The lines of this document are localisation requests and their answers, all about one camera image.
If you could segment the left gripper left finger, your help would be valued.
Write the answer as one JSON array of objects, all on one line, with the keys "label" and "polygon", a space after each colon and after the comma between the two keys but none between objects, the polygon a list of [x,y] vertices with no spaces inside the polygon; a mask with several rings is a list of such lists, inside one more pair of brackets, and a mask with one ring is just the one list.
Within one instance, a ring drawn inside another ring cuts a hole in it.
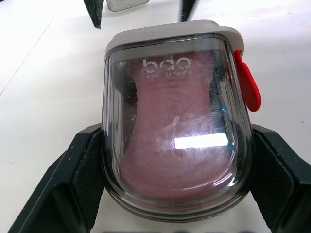
[{"label": "left gripper left finger", "polygon": [[104,189],[102,142],[100,124],[78,132],[48,168],[10,232],[90,232]]}]

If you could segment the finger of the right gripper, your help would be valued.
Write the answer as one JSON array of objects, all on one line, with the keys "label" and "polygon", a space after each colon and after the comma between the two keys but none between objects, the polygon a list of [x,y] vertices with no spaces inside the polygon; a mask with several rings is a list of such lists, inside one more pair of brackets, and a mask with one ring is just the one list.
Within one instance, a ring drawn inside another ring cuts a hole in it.
[{"label": "finger of the right gripper", "polygon": [[197,4],[197,0],[181,0],[180,20],[188,20]]},{"label": "finger of the right gripper", "polygon": [[84,0],[84,4],[95,28],[101,28],[103,0]]}]

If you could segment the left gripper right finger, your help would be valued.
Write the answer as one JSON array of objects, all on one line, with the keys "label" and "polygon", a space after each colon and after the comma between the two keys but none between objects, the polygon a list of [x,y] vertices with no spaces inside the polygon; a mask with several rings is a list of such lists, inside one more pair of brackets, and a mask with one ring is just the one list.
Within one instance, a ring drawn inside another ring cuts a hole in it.
[{"label": "left gripper right finger", "polygon": [[251,193],[273,233],[311,231],[311,166],[275,131],[253,125],[256,176]]}]

